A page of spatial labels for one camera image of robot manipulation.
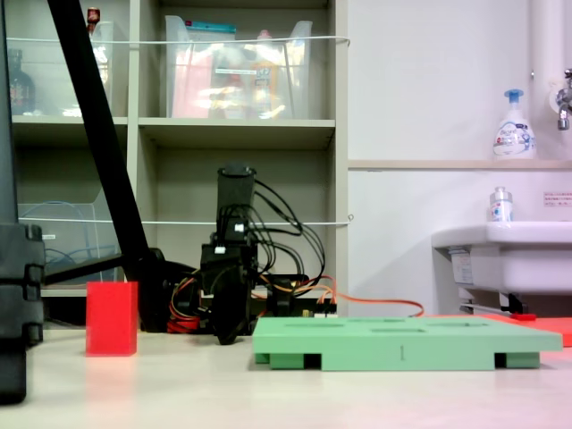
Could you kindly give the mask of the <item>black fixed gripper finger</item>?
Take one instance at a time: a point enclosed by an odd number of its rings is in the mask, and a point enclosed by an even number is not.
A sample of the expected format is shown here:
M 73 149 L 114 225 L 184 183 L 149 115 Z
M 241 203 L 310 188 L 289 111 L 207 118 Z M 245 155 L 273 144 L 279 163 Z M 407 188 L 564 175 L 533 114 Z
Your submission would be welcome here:
M 243 288 L 223 288 L 213 299 L 214 333 L 221 345 L 231 345 L 248 332 L 248 292 Z

